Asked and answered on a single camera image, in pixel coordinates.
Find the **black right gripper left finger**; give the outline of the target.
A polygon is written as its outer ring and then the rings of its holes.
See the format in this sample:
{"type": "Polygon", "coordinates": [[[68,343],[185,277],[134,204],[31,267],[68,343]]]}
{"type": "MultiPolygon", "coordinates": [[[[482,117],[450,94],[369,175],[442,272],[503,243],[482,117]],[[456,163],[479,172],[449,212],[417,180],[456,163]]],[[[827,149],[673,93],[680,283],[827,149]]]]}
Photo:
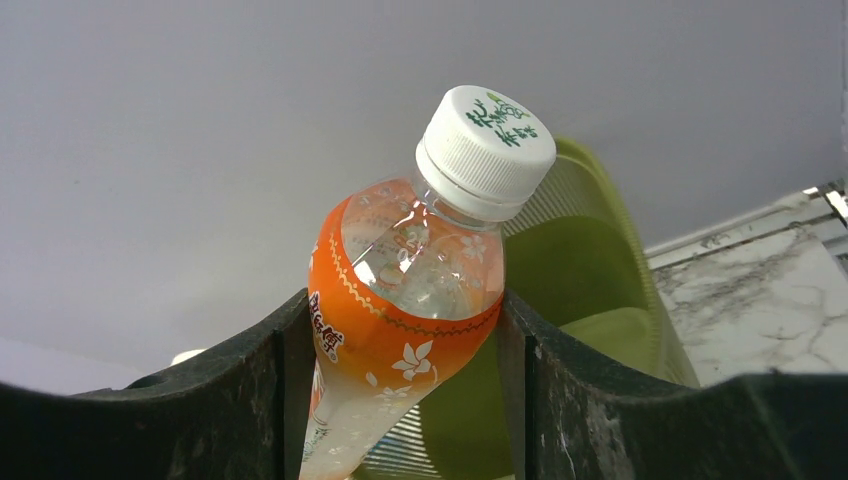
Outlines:
{"type": "Polygon", "coordinates": [[[1,388],[5,479],[295,479],[315,353],[305,292],[121,390],[1,388]]]}

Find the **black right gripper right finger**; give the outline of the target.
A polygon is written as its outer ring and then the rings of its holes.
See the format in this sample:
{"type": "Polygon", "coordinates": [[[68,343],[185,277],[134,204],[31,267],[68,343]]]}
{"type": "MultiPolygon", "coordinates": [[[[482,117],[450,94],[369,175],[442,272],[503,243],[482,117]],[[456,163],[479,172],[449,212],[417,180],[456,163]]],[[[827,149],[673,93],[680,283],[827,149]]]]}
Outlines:
{"type": "Polygon", "coordinates": [[[670,383],[560,331],[513,293],[497,363],[519,479],[843,479],[847,378],[670,383]]]}

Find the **orange label tea bottle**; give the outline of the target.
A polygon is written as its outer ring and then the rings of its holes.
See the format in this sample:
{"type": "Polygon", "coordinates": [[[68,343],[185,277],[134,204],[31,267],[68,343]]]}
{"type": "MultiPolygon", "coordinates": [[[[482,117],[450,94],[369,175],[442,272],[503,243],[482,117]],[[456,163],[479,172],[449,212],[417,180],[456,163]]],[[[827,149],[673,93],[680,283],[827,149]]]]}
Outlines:
{"type": "Polygon", "coordinates": [[[446,92],[407,175],[326,217],[308,272],[316,351],[300,475],[344,479],[494,328],[503,226],[556,157],[549,130],[494,90],[446,92]]]}

